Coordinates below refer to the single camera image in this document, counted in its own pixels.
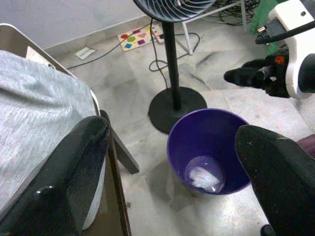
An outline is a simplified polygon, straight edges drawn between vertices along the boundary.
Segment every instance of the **green object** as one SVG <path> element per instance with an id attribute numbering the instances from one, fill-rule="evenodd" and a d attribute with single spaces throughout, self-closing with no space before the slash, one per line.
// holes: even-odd
<path id="1" fill-rule="evenodd" d="M 269 12 L 275 8 L 279 3 L 282 3 L 286 0 L 262 0 L 255 11 L 255 15 L 252 19 L 252 34 L 257 34 L 257 30 L 265 25 L 268 21 Z M 275 43 L 271 43 L 268 46 L 267 54 L 273 54 L 278 50 L 278 47 Z"/>

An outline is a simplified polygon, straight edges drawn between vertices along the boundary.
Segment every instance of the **trash bin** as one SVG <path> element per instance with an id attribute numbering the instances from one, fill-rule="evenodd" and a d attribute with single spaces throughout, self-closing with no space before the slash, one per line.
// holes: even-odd
<path id="1" fill-rule="evenodd" d="M 177 177 L 205 194 L 230 194 L 250 180 L 235 152 L 235 134 L 248 124 L 231 112 L 202 109 L 182 117 L 172 128 L 167 155 Z"/>

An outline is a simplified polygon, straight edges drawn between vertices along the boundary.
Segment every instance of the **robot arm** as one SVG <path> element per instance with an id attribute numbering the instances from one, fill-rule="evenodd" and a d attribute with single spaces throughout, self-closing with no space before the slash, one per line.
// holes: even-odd
<path id="1" fill-rule="evenodd" d="M 224 79 L 239 86 L 263 89 L 270 96 L 308 98 L 315 93 L 315 21 L 300 0 L 278 4 L 256 43 L 286 44 L 265 59 L 227 71 Z"/>

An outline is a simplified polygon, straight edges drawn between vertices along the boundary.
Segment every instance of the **tiled floor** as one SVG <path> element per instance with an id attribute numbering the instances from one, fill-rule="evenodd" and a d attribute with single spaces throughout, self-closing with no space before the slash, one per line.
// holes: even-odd
<path id="1" fill-rule="evenodd" d="M 265 48 L 242 27 L 209 23 L 188 25 L 201 36 L 191 57 L 179 60 L 180 83 L 199 91 L 210 108 L 232 111 L 250 124 L 277 131 L 294 140 L 312 134 L 314 98 L 305 101 L 269 97 L 262 90 L 240 88 L 226 83 L 225 71 L 255 58 L 265 57 Z M 180 25 L 176 32 L 182 33 Z M 185 44 L 183 36 L 178 39 Z M 191 37 L 192 44 L 196 39 Z M 96 44 L 95 55 L 108 51 L 117 38 Z M 159 59 L 165 59 L 163 45 L 157 45 Z M 185 51 L 178 47 L 178 55 Z M 267 223 L 252 187 L 228 196 L 193 196 L 176 178 L 167 163 L 167 136 L 155 130 L 148 118 L 152 98 L 164 89 L 161 75 L 148 70 L 154 59 L 152 45 L 108 56 L 77 67 L 74 75 L 96 93 L 100 106 L 140 166 L 130 175 L 121 166 L 123 187 L 134 236 L 259 236 Z M 73 54 L 58 60 L 66 67 L 80 63 Z"/>

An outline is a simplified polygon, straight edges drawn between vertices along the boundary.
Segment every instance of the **white metal stand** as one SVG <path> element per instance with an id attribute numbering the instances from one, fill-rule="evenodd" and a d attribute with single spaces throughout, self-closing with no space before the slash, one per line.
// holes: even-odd
<path id="1" fill-rule="evenodd" d="M 185 37 L 186 37 L 186 42 L 187 42 L 187 47 L 188 47 L 188 53 L 189 55 L 192 55 L 193 54 L 193 51 L 192 51 L 192 48 L 191 48 L 191 45 L 190 45 L 190 40 L 189 40 L 189 34 L 188 34 L 188 30 L 187 30 L 187 23 L 189 22 L 192 22 L 192 21 L 195 21 L 195 20 L 198 20 L 198 19 L 201 19 L 203 17 L 206 17 L 206 16 L 210 16 L 214 13 L 217 13 L 217 12 L 220 12 L 220 11 L 223 11 L 223 10 L 226 10 L 228 8 L 231 8 L 233 6 L 236 6 L 236 5 L 241 5 L 241 9 L 242 9 L 242 21 L 243 21 L 243 27 L 244 27 L 244 32 L 247 31 L 247 21 L 246 21 L 246 9 L 245 9 L 245 0 L 240 0 L 240 1 L 237 1 L 235 3 L 232 3 L 230 5 L 227 5 L 227 6 L 224 6 L 224 7 L 221 7 L 221 8 L 218 8 L 216 10 L 213 10 L 213 11 L 210 11 L 210 12 L 207 12 L 205 14 L 202 14 L 200 16 L 197 16 L 195 18 L 192 18 L 190 20 L 187 20 L 187 21 L 183 21 L 182 22 L 182 25 L 183 25 L 183 28 L 184 28 L 184 32 L 185 32 Z"/>

